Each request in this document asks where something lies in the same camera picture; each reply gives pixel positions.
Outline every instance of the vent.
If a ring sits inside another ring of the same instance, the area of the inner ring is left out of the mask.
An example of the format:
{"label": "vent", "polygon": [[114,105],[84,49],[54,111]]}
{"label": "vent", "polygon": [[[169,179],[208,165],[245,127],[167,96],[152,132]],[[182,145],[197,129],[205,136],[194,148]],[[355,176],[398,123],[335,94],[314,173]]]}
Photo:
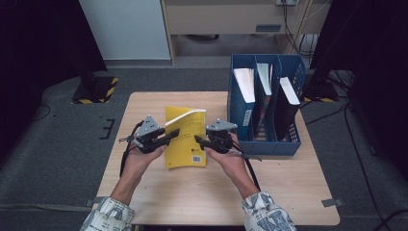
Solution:
{"label": "vent", "polygon": [[256,32],[280,32],[281,24],[257,25]]}

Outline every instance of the black and yellow hazard tape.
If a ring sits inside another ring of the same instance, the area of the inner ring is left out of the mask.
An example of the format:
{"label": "black and yellow hazard tape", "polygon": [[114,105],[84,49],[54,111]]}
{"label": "black and yellow hazard tape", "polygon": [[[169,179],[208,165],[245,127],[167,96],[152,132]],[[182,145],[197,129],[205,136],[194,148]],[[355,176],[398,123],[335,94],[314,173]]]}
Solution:
{"label": "black and yellow hazard tape", "polygon": [[117,81],[118,81],[118,78],[114,77],[112,82],[111,82],[111,86],[109,87],[109,89],[106,92],[106,96],[103,97],[103,98],[99,98],[99,99],[82,98],[82,99],[75,99],[75,100],[73,99],[72,103],[73,104],[107,103],[111,99],[111,96],[115,91]]}
{"label": "black and yellow hazard tape", "polygon": [[330,102],[338,102],[339,98],[333,97],[333,98],[322,98],[322,97],[304,97],[303,100],[305,102],[325,102],[325,103],[330,103]]}

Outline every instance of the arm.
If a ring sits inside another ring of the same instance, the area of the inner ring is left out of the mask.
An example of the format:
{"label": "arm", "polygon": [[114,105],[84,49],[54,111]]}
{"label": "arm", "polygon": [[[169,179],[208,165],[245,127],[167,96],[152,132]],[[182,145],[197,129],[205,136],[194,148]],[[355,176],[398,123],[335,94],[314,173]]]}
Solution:
{"label": "arm", "polygon": [[150,163],[165,151],[166,146],[149,154],[141,153],[132,143],[122,175],[110,197],[105,197],[88,215],[82,230],[131,230],[135,211],[129,208],[132,195]]}
{"label": "arm", "polygon": [[[239,143],[237,135],[231,134],[231,136],[236,143]],[[273,202],[268,192],[260,192],[255,186],[246,171],[242,155],[219,154],[208,147],[205,147],[205,150],[221,165],[240,192],[243,199],[242,207],[245,211],[246,230],[296,230],[288,213]]]}

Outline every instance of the power outlet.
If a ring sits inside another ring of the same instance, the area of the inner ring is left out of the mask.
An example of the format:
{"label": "power outlet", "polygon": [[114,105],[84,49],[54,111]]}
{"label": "power outlet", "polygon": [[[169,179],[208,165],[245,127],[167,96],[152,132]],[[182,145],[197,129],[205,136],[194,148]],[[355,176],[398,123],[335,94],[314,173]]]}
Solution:
{"label": "power outlet", "polygon": [[287,6],[296,6],[299,0],[276,0],[276,6],[282,6],[284,2]]}

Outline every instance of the gray carpet floor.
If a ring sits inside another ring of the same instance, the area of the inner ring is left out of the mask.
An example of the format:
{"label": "gray carpet floor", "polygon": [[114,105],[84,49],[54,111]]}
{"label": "gray carpet floor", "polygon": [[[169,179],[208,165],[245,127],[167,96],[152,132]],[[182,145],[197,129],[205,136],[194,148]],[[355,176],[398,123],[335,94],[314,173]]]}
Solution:
{"label": "gray carpet floor", "polygon": [[[0,171],[0,204],[83,207],[98,191],[120,121],[134,91],[227,90],[229,68],[110,69],[119,78],[104,104],[71,104],[79,78],[47,89],[42,104]],[[301,109],[305,121],[338,111],[348,102],[313,102]],[[347,111],[378,210],[385,218],[408,209],[408,183],[387,157],[373,156],[356,115]],[[107,140],[104,127],[114,127]],[[298,226],[298,230],[373,230],[381,219],[370,198],[359,158],[347,131],[344,111],[308,125],[324,176],[338,207],[339,225]],[[0,209],[0,230],[78,230],[88,212],[59,212],[33,207]],[[408,230],[408,215],[389,222],[390,230]],[[242,227],[145,226],[145,230],[243,230]]]}

